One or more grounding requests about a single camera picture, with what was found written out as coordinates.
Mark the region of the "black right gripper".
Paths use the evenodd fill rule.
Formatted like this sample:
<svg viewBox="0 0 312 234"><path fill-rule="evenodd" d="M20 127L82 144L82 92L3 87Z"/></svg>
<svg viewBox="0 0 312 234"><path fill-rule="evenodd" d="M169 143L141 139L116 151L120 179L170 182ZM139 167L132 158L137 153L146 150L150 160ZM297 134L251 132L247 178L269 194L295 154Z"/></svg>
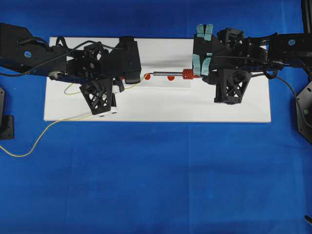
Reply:
<svg viewBox="0 0 312 234"><path fill-rule="evenodd" d="M245 37L244 32L226 28L216 35L212 24L198 24L192 54L194 78L208 76L209 69L238 69L261 72L267 65L267 37Z"/></svg>

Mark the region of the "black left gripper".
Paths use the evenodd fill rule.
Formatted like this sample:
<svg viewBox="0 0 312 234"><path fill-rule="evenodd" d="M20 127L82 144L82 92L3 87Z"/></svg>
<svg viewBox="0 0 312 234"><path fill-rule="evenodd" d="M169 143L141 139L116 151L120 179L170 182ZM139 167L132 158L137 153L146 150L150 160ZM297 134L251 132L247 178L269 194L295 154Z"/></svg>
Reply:
<svg viewBox="0 0 312 234"><path fill-rule="evenodd" d="M89 41L72 48L66 65L66 80L121 79L140 83L141 63L137 41L120 37L115 47Z"/></svg>

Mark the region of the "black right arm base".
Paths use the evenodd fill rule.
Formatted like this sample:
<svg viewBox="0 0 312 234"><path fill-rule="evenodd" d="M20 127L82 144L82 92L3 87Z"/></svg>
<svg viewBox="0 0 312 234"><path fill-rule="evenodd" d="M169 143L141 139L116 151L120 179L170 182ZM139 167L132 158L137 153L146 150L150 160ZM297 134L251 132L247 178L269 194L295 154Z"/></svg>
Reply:
<svg viewBox="0 0 312 234"><path fill-rule="evenodd" d="M305 36L312 38L312 1L302 0L302 21ZM308 76L308 84L296 96L297 128L312 143L312 58L300 58L300 65Z"/></svg>

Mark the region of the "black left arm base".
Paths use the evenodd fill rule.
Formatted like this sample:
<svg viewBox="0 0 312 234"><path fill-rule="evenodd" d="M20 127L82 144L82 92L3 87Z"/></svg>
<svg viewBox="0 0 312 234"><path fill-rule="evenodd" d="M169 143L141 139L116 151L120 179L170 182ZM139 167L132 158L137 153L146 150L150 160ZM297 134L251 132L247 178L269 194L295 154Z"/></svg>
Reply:
<svg viewBox="0 0 312 234"><path fill-rule="evenodd" d="M14 138L14 116L4 114L5 91L0 88L0 139Z"/></svg>

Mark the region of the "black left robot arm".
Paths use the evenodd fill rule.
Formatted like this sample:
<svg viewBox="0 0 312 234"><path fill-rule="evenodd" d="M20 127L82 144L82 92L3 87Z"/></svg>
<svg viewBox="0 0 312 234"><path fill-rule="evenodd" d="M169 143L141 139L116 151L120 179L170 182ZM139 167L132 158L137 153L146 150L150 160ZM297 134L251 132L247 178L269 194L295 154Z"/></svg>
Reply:
<svg viewBox="0 0 312 234"><path fill-rule="evenodd" d="M140 82L141 62L137 41L125 36L114 47L87 40L69 48L64 37L50 46L25 27L1 23L0 65L14 71L12 77L34 75L83 84L90 80L123 78Z"/></svg>

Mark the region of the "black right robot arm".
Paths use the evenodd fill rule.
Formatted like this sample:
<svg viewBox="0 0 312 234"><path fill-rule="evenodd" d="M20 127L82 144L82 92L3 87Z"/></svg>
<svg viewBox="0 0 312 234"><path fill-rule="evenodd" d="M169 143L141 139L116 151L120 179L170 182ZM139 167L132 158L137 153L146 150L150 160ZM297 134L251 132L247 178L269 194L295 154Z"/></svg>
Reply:
<svg viewBox="0 0 312 234"><path fill-rule="evenodd" d="M302 68L312 75L311 34L278 34L245 37L244 32L226 28L213 34L213 25L199 24L193 40L193 75L207 77L213 70L235 69L267 72L285 67Z"/></svg>

